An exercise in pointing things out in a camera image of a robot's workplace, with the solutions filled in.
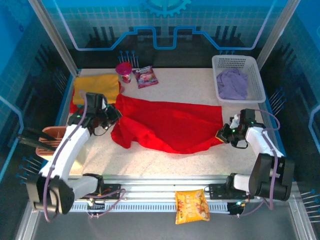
snack bag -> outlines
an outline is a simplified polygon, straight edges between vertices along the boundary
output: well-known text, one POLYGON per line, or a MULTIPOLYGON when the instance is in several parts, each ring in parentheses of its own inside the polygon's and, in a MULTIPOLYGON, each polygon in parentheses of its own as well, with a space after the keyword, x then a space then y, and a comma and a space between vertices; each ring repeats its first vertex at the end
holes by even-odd
POLYGON ((138 82, 138 89, 159 83, 154 71, 152 70, 152 66, 146 66, 144 68, 133 70, 132 72, 138 82))
POLYGON ((176 191, 175 203, 175 224, 210 220, 209 206, 203 189, 194 191, 176 191))

cable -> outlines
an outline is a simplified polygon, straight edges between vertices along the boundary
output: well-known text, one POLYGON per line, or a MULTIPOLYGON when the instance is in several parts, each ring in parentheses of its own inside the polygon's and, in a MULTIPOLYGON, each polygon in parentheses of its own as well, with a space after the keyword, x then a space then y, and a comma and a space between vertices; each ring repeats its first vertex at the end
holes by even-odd
POLYGON ((52 219, 54 219, 58 215, 58 211, 56 210, 55 215, 53 216, 52 219, 50 219, 49 218, 49 213, 48 213, 47 192, 48 192, 48 188, 49 188, 49 180, 50 180, 51 174, 52 174, 53 170, 55 169, 55 165, 56 165, 56 162, 58 160, 58 157, 59 157, 60 153, 64 149, 64 147, 67 144, 67 142, 70 141, 71 137, 75 134, 75 132, 81 127, 81 124, 85 120, 85 117, 86 117, 86 114, 87 114, 88 102, 87 102, 86 93, 83 90, 80 90, 79 93, 80 93, 80 96, 81 96, 81 94, 83 94, 83 96, 81 96, 81 98, 84 100, 84 110, 83 110, 82 117, 81 117, 79 123, 77 124, 77 126, 75 127, 75 129, 70 133, 70 135, 62 143, 61 147, 57 150, 56 155, 54 156, 54 159, 52 161, 52 165, 51 165, 51 167, 49 169, 48 175, 46 176, 45 183, 44 183, 44 189, 43 189, 43 212, 44 212, 45 220, 48 223, 50 223, 52 221, 52 219))
POLYGON ((85 197, 86 198, 95 198, 95 199, 101 199, 101 198, 105 198, 105 197, 109 197, 113 194, 117 194, 117 193, 122 193, 122 195, 119 197, 119 199, 117 201, 114 202, 114 204, 108 208, 108 210, 104 211, 103 213, 101 214, 89 214, 91 218, 99 218, 105 214, 107 214, 108 212, 110 212, 112 209, 115 208, 115 206, 121 201, 121 199, 123 199, 124 195, 126 194, 126 190, 124 188, 121 188, 121 189, 118 189, 116 191, 113 191, 113 192, 110 192, 110 193, 107 193, 107 194, 104 194, 104 195, 101 195, 101 196, 95 196, 95 195, 86 195, 85 197))
POLYGON ((93 135, 95 135, 96 137, 100 137, 100 136, 104 135, 107 131, 108 131, 108 129, 105 130, 104 133, 97 135, 96 132, 93 130, 93 135))
POLYGON ((270 210, 273 210, 274 209, 274 189, 275 189, 275 183, 276 183, 276 173, 277 173, 277 169, 278 169, 278 156, 277 156, 277 153, 276 153, 276 150, 273 148, 271 142, 269 141, 269 139, 267 138, 266 135, 263 134, 263 132, 266 132, 268 130, 271 130, 271 131, 277 131, 280 129, 281 125, 280 125, 280 122, 278 120, 278 118, 271 114, 270 112, 268 111, 265 111, 265 110, 261 110, 261 109, 255 109, 255 111, 259 111, 261 113, 265 113, 265 114, 268 114, 269 116, 273 117, 274 120, 276 121, 277 123, 277 128, 271 128, 271 127, 268 127, 268 128, 265 128, 262 130, 262 137, 263 139, 265 140, 265 142, 268 144, 269 148, 271 149, 273 155, 274 155, 274 165, 273 165, 273 173, 272 173, 272 177, 271 177, 271 183, 270 183, 270 191, 269 191, 269 203, 268 201, 263 197, 262 198, 262 202, 260 202, 260 204, 253 210, 251 210, 250 212, 247 212, 247 213, 244 213, 244 214, 237 214, 237 217, 240 218, 240 217, 245 217, 245 216, 248 216, 250 214, 253 214, 255 211, 257 211, 264 203, 267 205, 267 207, 270 209, 270 210))

laundry basket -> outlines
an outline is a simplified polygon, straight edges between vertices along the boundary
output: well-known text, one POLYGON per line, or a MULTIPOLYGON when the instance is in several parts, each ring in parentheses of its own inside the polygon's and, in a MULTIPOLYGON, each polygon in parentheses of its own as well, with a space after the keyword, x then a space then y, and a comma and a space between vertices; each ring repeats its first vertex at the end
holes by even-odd
POLYGON ((259 104, 266 101, 264 85, 261 80, 256 60, 243 55, 216 55, 212 57, 215 93, 219 105, 259 104), (248 75, 248 89, 245 100, 222 99, 219 97, 217 76, 226 69, 237 68, 248 75))

black handle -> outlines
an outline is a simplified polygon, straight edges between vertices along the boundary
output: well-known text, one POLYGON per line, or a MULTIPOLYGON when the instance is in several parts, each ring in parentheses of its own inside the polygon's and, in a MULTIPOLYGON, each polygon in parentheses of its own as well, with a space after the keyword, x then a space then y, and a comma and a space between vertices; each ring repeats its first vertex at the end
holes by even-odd
POLYGON ((34 134, 36 135, 37 137, 41 137, 43 139, 47 139, 47 140, 50 140, 50 141, 55 141, 57 139, 55 139, 53 136, 50 136, 48 134, 46 134, 45 132, 43 131, 40 131, 38 129, 34 129, 34 128, 31 128, 31 127, 27 127, 25 129, 27 132, 31 133, 31 134, 34 134))
POLYGON ((23 136, 23 135, 19 135, 18 139, 19 139, 20 143, 28 145, 30 147, 40 148, 40 149, 44 149, 47 151, 53 151, 53 152, 56 150, 56 148, 53 146, 50 146, 48 144, 45 144, 45 143, 40 142, 38 140, 31 139, 31 138, 23 136))

yellow towel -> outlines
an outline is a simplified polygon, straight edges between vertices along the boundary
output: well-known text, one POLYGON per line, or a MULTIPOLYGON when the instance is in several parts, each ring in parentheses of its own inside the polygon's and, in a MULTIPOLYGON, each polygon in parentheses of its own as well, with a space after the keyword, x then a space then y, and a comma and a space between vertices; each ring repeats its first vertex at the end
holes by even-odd
POLYGON ((103 94, 109 104, 114 104, 119 94, 118 75, 78 76, 74 81, 73 104, 85 104, 79 95, 80 90, 86 93, 103 94))

